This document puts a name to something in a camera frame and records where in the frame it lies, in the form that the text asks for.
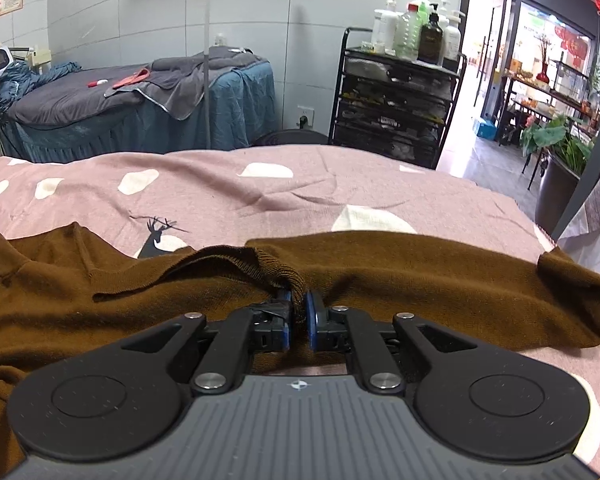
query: plastic bottle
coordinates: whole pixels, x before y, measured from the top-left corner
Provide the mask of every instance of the plastic bottle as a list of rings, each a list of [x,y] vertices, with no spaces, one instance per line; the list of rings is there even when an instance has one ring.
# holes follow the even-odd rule
[[[420,0],[418,3],[418,15],[420,17],[420,25],[429,23],[429,7],[431,2],[429,0]]]
[[[433,12],[429,15],[429,23],[420,29],[418,59],[426,63],[438,64],[442,50],[442,29],[438,25],[438,4],[433,4]]]
[[[448,0],[440,0],[440,6],[438,7],[438,26],[442,29],[442,48],[440,49],[440,60],[438,64],[442,65],[442,58],[445,55],[445,29],[449,26]]]
[[[376,9],[374,11],[374,28],[371,32],[371,44],[376,45],[380,38],[380,21],[382,20],[382,9]]]
[[[438,6],[438,25],[443,32],[449,26],[449,11],[446,8],[448,4],[448,0],[440,0],[440,5]]]
[[[415,3],[410,3],[407,5],[406,12],[398,18],[398,27],[394,41],[395,55],[397,57],[409,60],[418,57],[420,29],[418,6]]]
[[[453,63],[458,61],[458,54],[460,53],[460,40],[462,39],[462,34],[460,33],[458,25],[460,24],[461,16],[465,16],[464,12],[460,12],[459,10],[451,12],[451,16],[449,16],[449,25],[446,26],[443,33],[443,41],[445,43],[443,57]]]
[[[398,24],[399,13],[396,12],[397,1],[387,0],[385,9],[376,9],[374,12],[374,28],[371,33],[371,43],[376,54],[384,54],[385,48],[394,46],[395,27]]]

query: red vase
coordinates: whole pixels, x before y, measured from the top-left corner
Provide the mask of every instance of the red vase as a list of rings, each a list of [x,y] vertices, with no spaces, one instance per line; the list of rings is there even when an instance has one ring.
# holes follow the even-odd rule
[[[549,76],[546,74],[546,70],[548,68],[549,67],[547,63],[542,63],[542,72],[536,76],[536,79],[538,79],[538,81],[549,84]]]

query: brown bottle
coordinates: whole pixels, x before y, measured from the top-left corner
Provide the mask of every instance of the brown bottle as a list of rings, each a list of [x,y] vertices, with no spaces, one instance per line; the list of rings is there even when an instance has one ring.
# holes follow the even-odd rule
[[[425,23],[420,30],[420,46],[418,47],[418,60],[426,63],[437,64],[442,51],[442,29],[438,25],[438,4],[432,4],[433,12],[429,15],[429,23]]]

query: white tiled wall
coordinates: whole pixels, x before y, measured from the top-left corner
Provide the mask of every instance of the white tiled wall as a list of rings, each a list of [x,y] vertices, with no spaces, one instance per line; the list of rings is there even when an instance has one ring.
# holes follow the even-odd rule
[[[0,17],[0,42],[48,47],[46,0],[23,0],[23,8]]]
[[[281,126],[296,127],[302,105],[314,108],[314,129],[327,133],[344,28],[370,27],[384,1],[212,0],[211,39],[221,32],[269,59]],[[460,0],[450,1],[458,8]],[[191,56],[203,47],[203,2],[48,0],[50,47],[56,60],[87,68]]]

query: blue bed skirt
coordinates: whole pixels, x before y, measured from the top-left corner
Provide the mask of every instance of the blue bed skirt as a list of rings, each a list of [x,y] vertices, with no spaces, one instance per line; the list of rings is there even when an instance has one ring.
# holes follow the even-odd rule
[[[277,129],[273,72],[268,62],[220,76],[210,88],[210,97],[213,150],[245,148]],[[203,104],[184,121],[146,100],[60,128],[8,120],[1,128],[4,154],[31,162],[71,162],[113,152],[203,150]]]

